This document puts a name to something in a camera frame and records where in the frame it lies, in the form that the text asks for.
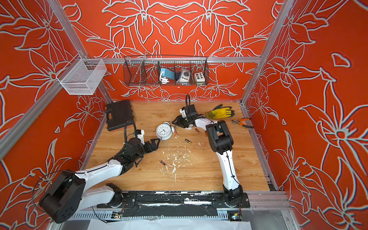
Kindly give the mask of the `white round twin-bell alarm clock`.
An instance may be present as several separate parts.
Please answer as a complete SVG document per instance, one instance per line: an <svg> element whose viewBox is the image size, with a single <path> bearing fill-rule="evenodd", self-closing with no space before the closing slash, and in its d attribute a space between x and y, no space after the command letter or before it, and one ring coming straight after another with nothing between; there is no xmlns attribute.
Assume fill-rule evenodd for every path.
<svg viewBox="0 0 368 230"><path fill-rule="evenodd" d="M164 122L156 128L156 136L161 141L169 140L174 132L174 127L169 122Z"/></svg>

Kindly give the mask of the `white square alarm clock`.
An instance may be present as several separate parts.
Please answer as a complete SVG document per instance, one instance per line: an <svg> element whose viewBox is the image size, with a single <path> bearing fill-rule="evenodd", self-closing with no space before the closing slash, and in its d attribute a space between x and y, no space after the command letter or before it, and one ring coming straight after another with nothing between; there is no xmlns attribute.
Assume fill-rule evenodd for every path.
<svg viewBox="0 0 368 230"><path fill-rule="evenodd" d="M193 124L190 124L190 125L185 127L186 130L192 130L193 128L194 128Z"/></svg>

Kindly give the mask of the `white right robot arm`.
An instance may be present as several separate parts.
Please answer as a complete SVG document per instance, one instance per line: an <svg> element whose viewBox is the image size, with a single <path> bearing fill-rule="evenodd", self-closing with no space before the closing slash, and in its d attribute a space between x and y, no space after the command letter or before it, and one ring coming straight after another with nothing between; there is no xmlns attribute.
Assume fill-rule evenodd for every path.
<svg viewBox="0 0 368 230"><path fill-rule="evenodd" d="M209 145L220 162L224 202L229 207L240 205L243 198L243 187L236 175L232 154L234 140L226 121L198 113L188 94L185 102L186 105L180 109L180 115L172 124L188 130L201 128L206 131Z"/></svg>

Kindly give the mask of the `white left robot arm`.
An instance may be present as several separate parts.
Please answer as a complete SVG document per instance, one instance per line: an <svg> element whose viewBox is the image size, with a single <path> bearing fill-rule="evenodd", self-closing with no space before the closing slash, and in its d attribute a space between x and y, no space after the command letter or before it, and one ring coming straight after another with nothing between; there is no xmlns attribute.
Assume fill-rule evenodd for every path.
<svg viewBox="0 0 368 230"><path fill-rule="evenodd" d="M144 141L143 130L137 128L134 129L131 139L127 137L125 134L123 148L104 164L76 172L59 170L59 176L40 198L36 207L48 214L54 222L63 223L76 212L89 207L125 206L123 191L117 185L95 185L121 176L132 167L138 166L146 154L159 148L161 142L159 138Z"/></svg>

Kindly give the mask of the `yellow black work glove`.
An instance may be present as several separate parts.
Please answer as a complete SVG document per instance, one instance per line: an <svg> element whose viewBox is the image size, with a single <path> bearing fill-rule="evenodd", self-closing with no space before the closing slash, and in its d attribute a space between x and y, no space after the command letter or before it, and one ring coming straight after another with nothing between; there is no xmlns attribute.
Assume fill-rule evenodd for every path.
<svg viewBox="0 0 368 230"><path fill-rule="evenodd" d="M233 117L235 115L235 111L232 110L231 106L223 106L220 104L216 106L213 110L205 113L205 116L211 120L220 120L223 118Z"/></svg>

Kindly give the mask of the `white socket adapter in basket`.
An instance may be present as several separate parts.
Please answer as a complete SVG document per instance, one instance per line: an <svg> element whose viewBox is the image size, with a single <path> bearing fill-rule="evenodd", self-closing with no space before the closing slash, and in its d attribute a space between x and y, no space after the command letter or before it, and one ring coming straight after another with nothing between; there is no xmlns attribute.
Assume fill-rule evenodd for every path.
<svg viewBox="0 0 368 230"><path fill-rule="evenodd" d="M178 74L178 83L189 83L191 79L191 72L187 69L182 69Z"/></svg>

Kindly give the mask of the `black plastic tool case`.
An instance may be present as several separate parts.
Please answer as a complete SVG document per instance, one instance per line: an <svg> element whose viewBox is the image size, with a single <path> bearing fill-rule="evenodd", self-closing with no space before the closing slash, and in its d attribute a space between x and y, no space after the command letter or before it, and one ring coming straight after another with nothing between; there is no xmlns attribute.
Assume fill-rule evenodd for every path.
<svg viewBox="0 0 368 230"><path fill-rule="evenodd" d="M107 104L105 114L108 131L124 128L128 121L134 121L130 100Z"/></svg>

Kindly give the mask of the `blue white item in basket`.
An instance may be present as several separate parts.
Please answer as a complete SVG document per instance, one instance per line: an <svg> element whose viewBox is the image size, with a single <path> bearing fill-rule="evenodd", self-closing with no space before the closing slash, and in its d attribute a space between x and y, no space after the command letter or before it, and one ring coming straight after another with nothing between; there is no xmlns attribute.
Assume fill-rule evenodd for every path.
<svg viewBox="0 0 368 230"><path fill-rule="evenodd" d="M170 80L175 80L175 73L167 68L161 68L159 80L162 84L167 84Z"/></svg>

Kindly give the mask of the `beige button box in basket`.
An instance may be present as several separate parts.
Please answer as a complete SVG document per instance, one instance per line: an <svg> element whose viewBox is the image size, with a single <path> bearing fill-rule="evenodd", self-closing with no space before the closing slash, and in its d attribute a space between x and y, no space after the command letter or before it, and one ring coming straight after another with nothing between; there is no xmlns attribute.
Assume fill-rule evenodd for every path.
<svg viewBox="0 0 368 230"><path fill-rule="evenodd" d="M195 73L194 80L197 85L203 85L206 82L205 76L202 72Z"/></svg>

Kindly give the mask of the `orange handled pliers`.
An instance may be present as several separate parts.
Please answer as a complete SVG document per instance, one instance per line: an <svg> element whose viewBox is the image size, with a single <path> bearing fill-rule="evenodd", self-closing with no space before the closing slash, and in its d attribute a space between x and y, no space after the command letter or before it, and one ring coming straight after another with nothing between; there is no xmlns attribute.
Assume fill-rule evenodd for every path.
<svg viewBox="0 0 368 230"><path fill-rule="evenodd" d="M245 128L254 129L253 126L247 125L246 121L251 121L251 119L250 118L240 118L240 119L232 120L232 123L238 124L238 125L243 126Z"/></svg>

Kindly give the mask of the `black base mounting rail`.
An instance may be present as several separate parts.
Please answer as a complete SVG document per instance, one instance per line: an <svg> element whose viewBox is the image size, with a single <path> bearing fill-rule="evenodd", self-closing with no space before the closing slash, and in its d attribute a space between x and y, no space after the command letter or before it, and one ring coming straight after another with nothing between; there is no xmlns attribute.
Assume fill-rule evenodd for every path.
<svg viewBox="0 0 368 230"><path fill-rule="evenodd" d="M124 191L116 204L100 204L93 210L107 222L134 219L241 220L250 207L248 195L227 204L221 191Z"/></svg>

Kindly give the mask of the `clear plastic wall bin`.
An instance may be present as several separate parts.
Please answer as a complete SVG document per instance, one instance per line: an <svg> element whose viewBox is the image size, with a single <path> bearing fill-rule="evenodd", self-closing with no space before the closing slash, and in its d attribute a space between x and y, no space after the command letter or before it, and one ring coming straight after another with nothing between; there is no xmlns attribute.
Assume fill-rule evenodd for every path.
<svg viewBox="0 0 368 230"><path fill-rule="evenodd" d="M91 63L77 59L63 69L57 81L69 95L93 95L106 72L102 59L95 59Z"/></svg>

